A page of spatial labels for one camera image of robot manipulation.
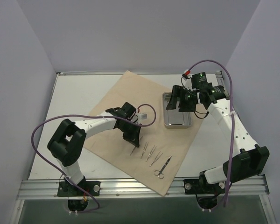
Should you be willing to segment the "steel instrument tray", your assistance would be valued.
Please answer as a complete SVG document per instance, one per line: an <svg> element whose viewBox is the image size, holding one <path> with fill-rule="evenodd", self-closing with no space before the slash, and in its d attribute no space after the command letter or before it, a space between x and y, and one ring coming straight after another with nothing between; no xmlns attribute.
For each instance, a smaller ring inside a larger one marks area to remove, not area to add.
<svg viewBox="0 0 280 224"><path fill-rule="evenodd" d="M191 115L189 112L179 112L178 107L174 110L166 109L170 97L171 97L170 92L165 92L162 95L164 126L167 129L189 128L192 124Z"/></svg>

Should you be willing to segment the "steel surgical scissors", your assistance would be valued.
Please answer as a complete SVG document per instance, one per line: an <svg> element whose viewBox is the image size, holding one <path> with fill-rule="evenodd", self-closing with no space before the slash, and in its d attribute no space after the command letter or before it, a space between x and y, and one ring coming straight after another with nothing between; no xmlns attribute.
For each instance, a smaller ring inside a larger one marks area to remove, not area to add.
<svg viewBox="0 0 280 224"><path fill-rule="evenodd" d="M170 156L166 162L164 163L164 165L161 167L160 170L155 170L154 171L154 175L157 176L159 179L163 179L164 178L164 174L163 171L166 168L166 166L169 164L170 160L171 160L172 156Z"/></svg>

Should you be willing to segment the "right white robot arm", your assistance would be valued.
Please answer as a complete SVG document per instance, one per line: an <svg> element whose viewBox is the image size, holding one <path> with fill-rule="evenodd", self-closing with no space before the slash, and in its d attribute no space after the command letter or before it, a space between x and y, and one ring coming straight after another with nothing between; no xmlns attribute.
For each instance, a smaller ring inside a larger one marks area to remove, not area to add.
<svg viewBox="0 0 280 224"><path fill-rule="evenodd" d="M245 129L233 109L231 96L222 85L213 86L207 81L204 72L191 76L191 88L185 85L172 87L166 110L178 109L179 112L196 112L197 105L203 105L230 141L230 157L222 165L202 171L198 187L202 192L210 192L221 182L235 183L262 173L270 155L267 147L259 146Z"/></svg>

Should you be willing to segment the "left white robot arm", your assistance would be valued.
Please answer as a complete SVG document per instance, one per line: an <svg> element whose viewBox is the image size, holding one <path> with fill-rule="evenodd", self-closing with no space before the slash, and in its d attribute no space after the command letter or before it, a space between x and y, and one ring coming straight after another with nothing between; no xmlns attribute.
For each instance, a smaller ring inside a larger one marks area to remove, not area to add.
<svg viewBox="0 0 280 224"><path fill-rule="evenodd" d="M105 110L92 119L80 121L63 120L51 137L47 148L58 161L65 176L69 178L68 191L75 196L84 192L84 175L78 159L86 139L103 131L119 129L123 139L135 147L140 146L140 122L147 115L136 112L128 102L122 107Z"/></svg>

